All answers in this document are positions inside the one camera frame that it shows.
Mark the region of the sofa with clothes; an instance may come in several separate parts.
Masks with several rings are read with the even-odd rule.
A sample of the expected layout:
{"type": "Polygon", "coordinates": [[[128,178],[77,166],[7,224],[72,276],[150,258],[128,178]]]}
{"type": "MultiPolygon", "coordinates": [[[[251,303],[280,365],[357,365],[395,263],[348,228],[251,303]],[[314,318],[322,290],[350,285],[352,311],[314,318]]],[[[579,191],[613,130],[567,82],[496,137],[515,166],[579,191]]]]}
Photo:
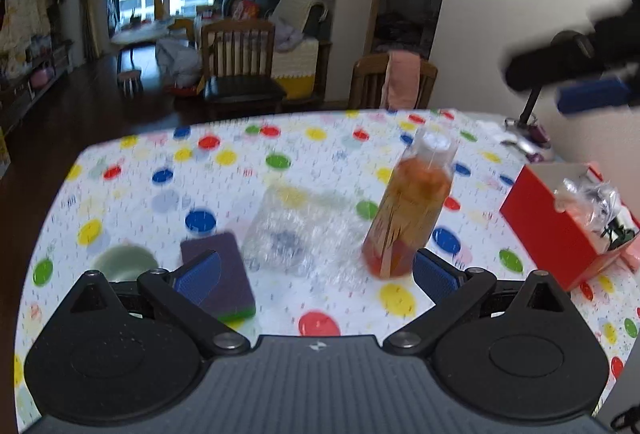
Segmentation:
{"type": "MultiPolygon", "coordinates": [[[[222,0],[211,19],[196,19],[201,28],[221,19],[266,20],[274,25],[272,78],[285,92],[285,103],[321,101],[326,89],[331,43],[329,8],[321,0],[222,0]]],[[[198,90],[204,91],[203,72],[198,90]]]]}

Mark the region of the pale green mug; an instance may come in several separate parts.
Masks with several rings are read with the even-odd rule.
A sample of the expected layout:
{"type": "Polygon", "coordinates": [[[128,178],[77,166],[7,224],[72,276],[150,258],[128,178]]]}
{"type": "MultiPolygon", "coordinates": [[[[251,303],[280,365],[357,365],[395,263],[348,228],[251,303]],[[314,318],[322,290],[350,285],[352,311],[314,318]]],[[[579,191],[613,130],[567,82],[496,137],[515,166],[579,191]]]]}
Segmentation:
{"type": "Polygon", "coordinates": [[[142,273],[157,267],[157,260],[151,252],[133,244],[110,247],[92,266],[110,282],[136,281],[142,273]]]}

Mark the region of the balloon print tablecloth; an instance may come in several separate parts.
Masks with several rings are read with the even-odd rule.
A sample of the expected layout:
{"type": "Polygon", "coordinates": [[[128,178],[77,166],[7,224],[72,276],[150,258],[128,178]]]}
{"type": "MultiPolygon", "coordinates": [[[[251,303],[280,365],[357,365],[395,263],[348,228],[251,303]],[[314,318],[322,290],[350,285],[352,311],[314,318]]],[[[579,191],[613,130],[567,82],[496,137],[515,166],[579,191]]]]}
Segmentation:
{"type": "Polygon", "coordinates": [[[361,243],[392,169],[419,128],[458,142],[454,181],[428,248],[458,268],[522,279],[533,261],[500,209],[526,164],[458,112],[276,116],[127,136],[82,152],[44,222],[24,285],[23,360],[63,293],[121,246],[164,268],[181,243],[228,231],[256,298],[260,333],[390,332],[430,302],[407,277],[368,277],[361,243]]]}

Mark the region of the clear plastic bag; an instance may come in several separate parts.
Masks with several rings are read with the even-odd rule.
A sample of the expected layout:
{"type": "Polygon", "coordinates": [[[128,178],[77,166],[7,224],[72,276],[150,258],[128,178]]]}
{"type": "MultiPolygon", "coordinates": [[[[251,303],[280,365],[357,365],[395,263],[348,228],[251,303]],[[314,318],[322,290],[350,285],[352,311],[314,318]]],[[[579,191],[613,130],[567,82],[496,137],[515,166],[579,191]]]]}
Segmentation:
{"type": "Polygon", "coordinates": [[[305,278],[319,287],[359,287],[368,279],[361,248],[378,211],[368,199],[274,185],[242,243],[251,271],[305,278]]]}

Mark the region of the orange drink bottle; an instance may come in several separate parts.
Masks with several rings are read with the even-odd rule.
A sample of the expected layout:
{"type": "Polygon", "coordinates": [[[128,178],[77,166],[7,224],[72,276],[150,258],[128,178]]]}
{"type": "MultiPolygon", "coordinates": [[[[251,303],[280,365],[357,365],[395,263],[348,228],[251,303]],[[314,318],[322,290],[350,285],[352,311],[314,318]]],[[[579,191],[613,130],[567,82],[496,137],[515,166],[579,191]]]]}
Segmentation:
{"type": "Polygon", "coordinates": [[[362,245],[372,276],[408,275],[427,243],[452,185],[457,142],[445,131],[420,128],[392,170],[362,245]]]}

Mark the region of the pink towel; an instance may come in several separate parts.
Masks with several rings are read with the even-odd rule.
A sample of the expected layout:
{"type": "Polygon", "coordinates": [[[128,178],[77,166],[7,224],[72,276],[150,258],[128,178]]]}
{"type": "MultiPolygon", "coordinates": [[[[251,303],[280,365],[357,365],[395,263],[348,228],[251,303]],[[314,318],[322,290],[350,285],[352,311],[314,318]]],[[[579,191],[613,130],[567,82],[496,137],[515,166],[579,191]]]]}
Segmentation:
{"type": "Polygon", "coordinates": [[[381,106],[389,110],[409,110],[418,101],[421,57],[406,50],[388,53],[381,106]]]}

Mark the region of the silver desk lamp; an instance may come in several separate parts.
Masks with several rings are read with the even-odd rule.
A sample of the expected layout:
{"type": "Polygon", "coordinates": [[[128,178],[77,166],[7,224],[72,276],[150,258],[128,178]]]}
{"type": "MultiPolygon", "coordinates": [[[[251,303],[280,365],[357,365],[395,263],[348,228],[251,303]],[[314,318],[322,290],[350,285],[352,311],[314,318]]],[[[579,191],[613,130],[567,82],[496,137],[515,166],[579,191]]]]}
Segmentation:
{"type": "MultiPolygon", "coordinates": [[[[577,30],[561,30],[561,32],[556,34],[550,40],[550,42],[547,42],[547,44],[537,44],[511,50],[506,55],[506,61],[508,61],[509,56],[512,56],[512,54],[515,54],[522,50],[547,46],[549,44],[553,44],[554,42],[561,42],[562,39],[569,38],[570,35],[575,33],[584,34],[577,32],[577,30]]],[[[510,133],[513,133],[516,136],[513,144],[514,146],[517,146],[521,149],[521,151],[526,155],[529,162],[540,163],[554,160],[555,153],[552,148],[551,140],[548,136],[547,131],[544,130],[544,126],[542,126],[542,124],[538,122],[537,116],[535,115],[535,106],[538,102],[538,99],[540,98],[540,95],[546,88],[558,86],[565,83],[566,82],[560,82],[559,84],[523,92],[516,92],[508,87],[511,91],[515,92],[515,94],[526,94],[527,96],[525,106],[520,116],[518,116],[518,118],[515,120],[505,120],[504,126],[506,126],[507,131],[510,131],[510,133]]]]}

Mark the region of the low tv cabinet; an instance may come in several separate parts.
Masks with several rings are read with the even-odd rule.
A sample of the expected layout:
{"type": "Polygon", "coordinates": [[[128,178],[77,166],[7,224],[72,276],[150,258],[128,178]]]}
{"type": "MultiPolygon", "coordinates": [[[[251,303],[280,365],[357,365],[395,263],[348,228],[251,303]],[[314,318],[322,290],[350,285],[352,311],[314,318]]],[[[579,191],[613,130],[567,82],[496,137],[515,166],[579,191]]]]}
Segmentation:
{"type": "Polygon", "coordinates": [[[21,124],[29,110],[63,76],[72,71],[72,46],[71,40],[64,40],[61,45],[32,61],[25,74],[1,85],[1,129],[5,136],[21,124]]]}

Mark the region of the red cardboard box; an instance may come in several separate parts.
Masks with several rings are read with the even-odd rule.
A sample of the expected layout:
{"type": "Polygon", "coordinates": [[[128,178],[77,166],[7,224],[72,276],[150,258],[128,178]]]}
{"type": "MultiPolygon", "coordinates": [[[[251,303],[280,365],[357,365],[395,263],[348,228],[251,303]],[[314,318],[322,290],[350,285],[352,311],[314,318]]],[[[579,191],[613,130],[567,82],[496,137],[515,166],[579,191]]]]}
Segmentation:
{"type": "Polygon", "coordinates": [[[528,164],[516,177],[500,214],[537,268],[550,272],[568,291],[597,276],[624,253],[637,252],[639,239],[603,251],[570,214],[556,209],[554,191],[564,179],[601,181],[603,176],[588,164],[528,164]]]}

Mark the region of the small wooden stool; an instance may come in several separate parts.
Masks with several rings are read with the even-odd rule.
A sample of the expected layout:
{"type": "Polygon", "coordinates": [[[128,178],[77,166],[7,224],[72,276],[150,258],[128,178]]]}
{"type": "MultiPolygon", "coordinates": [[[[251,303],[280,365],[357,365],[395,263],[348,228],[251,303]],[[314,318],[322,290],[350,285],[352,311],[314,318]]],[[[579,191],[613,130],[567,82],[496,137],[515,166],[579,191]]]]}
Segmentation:
{"type": "Polygon", "coordinates": [[[136,97],[143,90],[141,71],[137,68],[121,71],[117,74],[117,86],[120,92],[129,98],[136,97]]]}

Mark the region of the wooden slatted chair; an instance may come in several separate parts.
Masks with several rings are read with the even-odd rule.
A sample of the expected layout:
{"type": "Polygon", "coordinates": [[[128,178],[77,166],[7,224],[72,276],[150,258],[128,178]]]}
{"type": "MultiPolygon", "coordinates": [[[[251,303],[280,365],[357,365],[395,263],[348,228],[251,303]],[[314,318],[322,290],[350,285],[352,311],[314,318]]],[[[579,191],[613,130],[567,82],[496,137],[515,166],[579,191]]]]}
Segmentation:
{"type": "Polygon", "coordinates": [[[274,25],[221,19],[201,28],[204,100],[217,120],[277,114],[285,92],[272,78],[274,25]]]}

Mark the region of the purple green sponge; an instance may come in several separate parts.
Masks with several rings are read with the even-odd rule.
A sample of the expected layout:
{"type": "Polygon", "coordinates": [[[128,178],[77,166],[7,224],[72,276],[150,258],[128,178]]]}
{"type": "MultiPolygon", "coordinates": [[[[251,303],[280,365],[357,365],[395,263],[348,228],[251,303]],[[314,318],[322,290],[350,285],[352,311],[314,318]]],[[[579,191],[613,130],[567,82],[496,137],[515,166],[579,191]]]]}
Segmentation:
{"type": "Polygon", "coordinates": [[[182,265],[172,273],[175,291],[220,321],[253,317],[256,303],[231,232],[180,244],[182,265]]]}

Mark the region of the christmas print fabric bag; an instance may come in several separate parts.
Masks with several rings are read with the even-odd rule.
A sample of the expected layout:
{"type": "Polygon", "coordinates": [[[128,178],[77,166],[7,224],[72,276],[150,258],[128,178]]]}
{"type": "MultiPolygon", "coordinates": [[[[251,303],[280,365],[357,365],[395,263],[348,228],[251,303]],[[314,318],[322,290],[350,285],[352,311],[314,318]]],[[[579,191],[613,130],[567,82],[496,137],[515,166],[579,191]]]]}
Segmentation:
{"type": "Polygon", "coordinates": [[[624,206],[618,214],[605,226],[600,238],[609,251],[615,251],[632,241],[639,234],[639,225],[629,209],[624,206]]]}

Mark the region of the white tissue paper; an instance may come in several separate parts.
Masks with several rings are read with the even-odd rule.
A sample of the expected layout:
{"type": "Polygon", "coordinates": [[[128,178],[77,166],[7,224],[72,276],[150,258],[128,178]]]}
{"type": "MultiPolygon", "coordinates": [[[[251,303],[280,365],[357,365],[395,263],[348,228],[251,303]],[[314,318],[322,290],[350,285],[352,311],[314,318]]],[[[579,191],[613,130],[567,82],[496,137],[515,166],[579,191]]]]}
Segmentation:
{"type": "Polygon", "coordinates": [[[514,139],[514,134],[496,122],[477,120],[476,123],[477,126],[495,142],[512,142],[514,139]]]}

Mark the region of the wooden chair with towel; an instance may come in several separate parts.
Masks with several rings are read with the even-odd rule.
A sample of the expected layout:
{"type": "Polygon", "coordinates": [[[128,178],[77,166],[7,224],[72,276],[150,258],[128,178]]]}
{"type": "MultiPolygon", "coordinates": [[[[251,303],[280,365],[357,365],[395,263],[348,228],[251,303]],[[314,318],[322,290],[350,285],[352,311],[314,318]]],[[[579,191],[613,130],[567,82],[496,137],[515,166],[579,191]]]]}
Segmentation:
{"type": "Polygon", "coordinates": [[[425,109],[438,70],[420,54],[390,50],[363,56],[352,69],[350,109],[425,109]]]}

